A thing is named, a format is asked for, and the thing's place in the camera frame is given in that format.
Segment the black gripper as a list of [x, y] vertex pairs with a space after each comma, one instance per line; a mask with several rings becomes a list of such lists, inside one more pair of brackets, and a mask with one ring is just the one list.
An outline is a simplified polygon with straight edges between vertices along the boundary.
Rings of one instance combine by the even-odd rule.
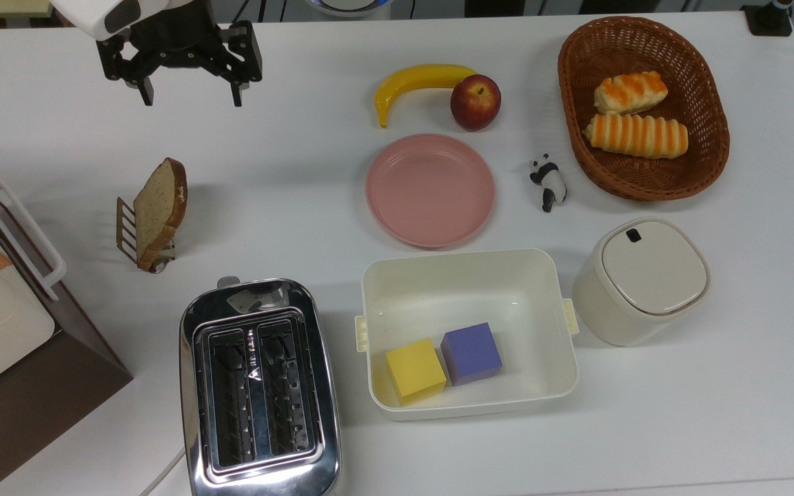
[[136, 87], [152, 106], [150, 76], [159, 67], [201, 68], [229, 81], [234, 107], [242, 107], [243, 85], [262, 81], [262, 57], [252, 23], [221, 28], [208, 1], [189, 1], [119, 28], [97, 41], [104, 75]]

